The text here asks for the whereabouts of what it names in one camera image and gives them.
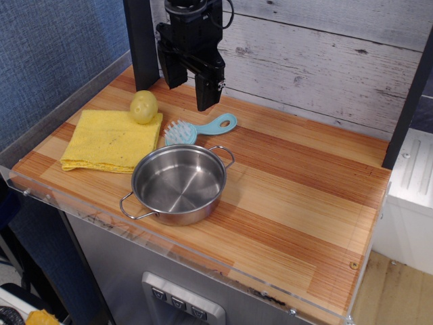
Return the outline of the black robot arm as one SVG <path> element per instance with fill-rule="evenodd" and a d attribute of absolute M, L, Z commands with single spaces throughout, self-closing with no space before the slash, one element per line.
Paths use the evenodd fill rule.
<path fill-rule="evenodd" d="M 225 62 L 218 51 L 223 39 L 221 1 L 165 1 L 169 23 L 159 23 L 158 59 L 167 85 L 174 89 L 195 75 L 199 111 L 219 103 L 225 85 Z"/>

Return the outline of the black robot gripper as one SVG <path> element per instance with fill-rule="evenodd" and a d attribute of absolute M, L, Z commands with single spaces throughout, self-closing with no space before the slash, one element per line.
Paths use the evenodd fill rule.
<path fill-rule="evenodd" d="M 166 6 L 169 23 L 159 23 L 156 31 L 158 58 L 170 89 L 195 74 L 197 109 L 203 112 L 220 102 L 224 87 L 225 63 L 218 44 L 223 38 L 221 6 Z"/>

